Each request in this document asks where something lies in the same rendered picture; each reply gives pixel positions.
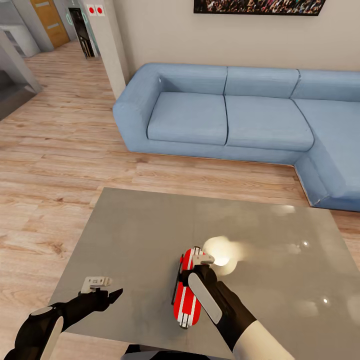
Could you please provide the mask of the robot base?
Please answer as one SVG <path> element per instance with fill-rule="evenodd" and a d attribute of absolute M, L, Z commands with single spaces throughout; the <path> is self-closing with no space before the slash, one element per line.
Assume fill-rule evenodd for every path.
<path fill-rule="evenodd" d="M 120 360 L 229 360 L 216 356 L 190 353 L 187 351 L 140 351 L 139 344 L 130 344 Z"/>

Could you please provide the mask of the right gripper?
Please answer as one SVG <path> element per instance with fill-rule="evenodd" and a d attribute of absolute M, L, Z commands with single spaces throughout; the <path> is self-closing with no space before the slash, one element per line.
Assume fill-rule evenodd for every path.
<path fill-rule="evenodd" d="M 179 274 L 178 274 L 178 282 L 182 283 L 184 287 L 188 287 L 188 278 L 190 273 L 192 272 L 192 270 L 182 270 Z"/>

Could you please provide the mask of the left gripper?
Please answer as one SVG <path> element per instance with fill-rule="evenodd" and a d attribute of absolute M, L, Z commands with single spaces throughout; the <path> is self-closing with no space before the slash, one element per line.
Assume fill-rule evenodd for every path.
<path fill-rule="evenodd" d="M 95 292 L 78 293 L 75 298 L 79 302 L 80 316 L 78 322 L 94 311 L 103 312 L 113 304 L 123 293 L 123 288 L 108 294 L 108 290 L 95 288 Z"/>

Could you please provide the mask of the radio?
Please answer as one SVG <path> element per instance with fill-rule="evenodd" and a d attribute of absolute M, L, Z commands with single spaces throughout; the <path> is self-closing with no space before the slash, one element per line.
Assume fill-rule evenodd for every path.
<path fill-rule="evenodd" d="M 193 270 L 193 256 L 204 254 L 199 246 L 189 249 L 185 256 L 182 254 L 180 258 L 180 270 Z M 174 316 L 180 322 L 181 328 L 187 330 L 188 326 L 193 326 L 198 322 L 202 305 L 190 287 L 183 286 L 183 283 L 178 282 L 178 280 L 175 283 L 171 304 L 173 305 Z"/>

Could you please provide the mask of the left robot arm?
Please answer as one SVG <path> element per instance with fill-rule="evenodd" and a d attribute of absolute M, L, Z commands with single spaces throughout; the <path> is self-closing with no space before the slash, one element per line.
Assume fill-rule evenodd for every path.
<path fill-rule="evenodd" d="M 87 276 L 74 300 L 57 302 L 28 316 L 12 349 L 3 360 L 50 360 L 60 334 L 94 311 L 103 312 L 123 293 L 123 288 L 108 294 L 112 279 Z"/>

